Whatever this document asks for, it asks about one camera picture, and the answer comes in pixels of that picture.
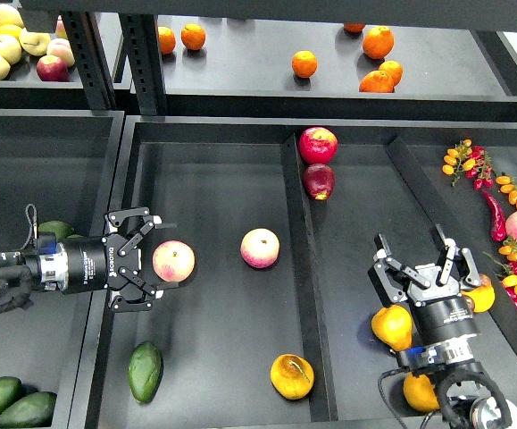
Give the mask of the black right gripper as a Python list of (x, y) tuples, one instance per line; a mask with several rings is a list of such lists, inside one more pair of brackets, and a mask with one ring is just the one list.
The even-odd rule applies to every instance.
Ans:
[(460, 292), (482, 284), (478, 268), (469, 248), (460, 248), (439, 223), (435, 229), (441, 244), (438, 265), (415, 269), (402, 264), (392, 256), (385, 236), (378, 233), (368, 275), (383, 307), (408, 300), (420, 343), (396, 353), (399, 366), (410, 371), (481, 371), (469, 344), (479, 329)]

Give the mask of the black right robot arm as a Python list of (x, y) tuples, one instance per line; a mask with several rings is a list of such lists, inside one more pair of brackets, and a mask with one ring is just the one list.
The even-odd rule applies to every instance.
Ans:
[(474, 316), (491, 282), (473, 255), (440, 233), (438, 260), (409, 266), (397, 260), (386, 238), (375, 238), (368, 271), (382, 308), (372, 317), (373, 334), (395, 354), (404, 375), (406, 402), (451, 428), (517, 428), (517, 407), (482, 364), (470, 341), (479, 335)]

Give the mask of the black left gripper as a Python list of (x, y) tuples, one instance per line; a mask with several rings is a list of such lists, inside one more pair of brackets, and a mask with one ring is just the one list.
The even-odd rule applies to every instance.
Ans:
[(109, 211), (103, 238), (69, 238), (59, 244), (62, 268), (59, 288), (64, 294), (108, 290), (107, 307), (114, 313), (149, 311), (178, 282), (146, 282), (139, 243), (152, 231), (176, 228), (146, 206)]

